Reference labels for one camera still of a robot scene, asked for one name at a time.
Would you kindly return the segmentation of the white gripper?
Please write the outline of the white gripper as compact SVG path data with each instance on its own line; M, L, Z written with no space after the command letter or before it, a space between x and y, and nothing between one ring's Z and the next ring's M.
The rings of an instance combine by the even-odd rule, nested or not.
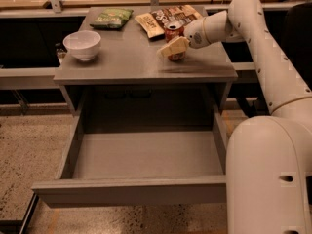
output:
M190 46L199 49L207 46L203 29L203 19L196 19L184 28L184 36L177 36L157 51L158 56L168 57L185 52Z

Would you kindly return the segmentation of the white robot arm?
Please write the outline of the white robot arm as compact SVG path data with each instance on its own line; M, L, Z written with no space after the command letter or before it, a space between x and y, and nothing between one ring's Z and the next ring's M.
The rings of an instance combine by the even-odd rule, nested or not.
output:
M269 32L259 0L188 24L164 45L167 57L221 41L245 40L269 113L242 122L226 153L228 234L312 234L312 95Z

